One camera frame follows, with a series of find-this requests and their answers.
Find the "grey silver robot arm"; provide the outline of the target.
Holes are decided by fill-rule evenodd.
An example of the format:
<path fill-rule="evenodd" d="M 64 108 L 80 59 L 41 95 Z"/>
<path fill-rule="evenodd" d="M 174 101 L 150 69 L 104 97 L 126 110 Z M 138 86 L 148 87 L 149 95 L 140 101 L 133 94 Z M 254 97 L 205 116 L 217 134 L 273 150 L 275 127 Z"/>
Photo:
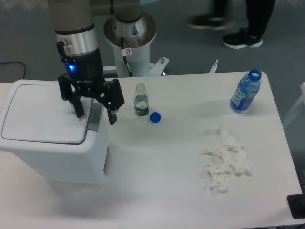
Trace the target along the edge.
<path fill-rule="evenodd" d="M 93 17 L 108 16 L 105 37 L 125 51 L 144 47 L 154 37 L 155 27 L 149 26 L 148 14 L 138 0 L 50 0 L 47 5 L 56 46 L 66 68 L 66 73 L 58 78 L 62 99 L 70 102 L 81 118 L 81 98 L 93 98 L 107 109 L 109 122 L 114 124 L 124 98 L 117 79 L 104 79 Z"/>

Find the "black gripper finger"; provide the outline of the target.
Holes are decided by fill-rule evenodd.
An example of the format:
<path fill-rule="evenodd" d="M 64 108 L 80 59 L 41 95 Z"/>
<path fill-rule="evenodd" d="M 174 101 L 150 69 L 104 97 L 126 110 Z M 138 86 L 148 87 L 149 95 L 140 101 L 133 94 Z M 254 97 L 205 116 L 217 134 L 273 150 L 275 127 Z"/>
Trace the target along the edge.
<path fill-rule="evenodd" d="M 77 118 L 84 116 L 85 112 L 82 105 L 81 96 L 78 94 L 77 90 L 73 91 L 68 75 L 64 73 L 58 77 L 58 83 L 62 100 L 69 101 L 69 103 L 73 105 Z"/>
<path fill-rule="evenodd" d="M 117 121 L 116 113 L 124 104 L 119 80 L 115 78 L 111 81 L 99 81 L 98 92 L 94 98 L 107 109 L 109 123 L 113 125 Z"/>

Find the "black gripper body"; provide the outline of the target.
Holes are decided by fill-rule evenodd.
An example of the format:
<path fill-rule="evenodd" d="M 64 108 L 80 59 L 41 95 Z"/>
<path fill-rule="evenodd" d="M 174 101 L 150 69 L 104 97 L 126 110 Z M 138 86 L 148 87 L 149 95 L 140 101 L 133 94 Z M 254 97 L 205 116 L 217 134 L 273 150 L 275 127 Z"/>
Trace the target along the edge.
<path fill-rule="evenodd" d="M 98 92 L 98 82 L 105 81 L 100 49 L 72 56 L 66 54 L 63 41 L 56 45 L 73 91 L 77 90 L 80 96 L 94 98 Z"/>

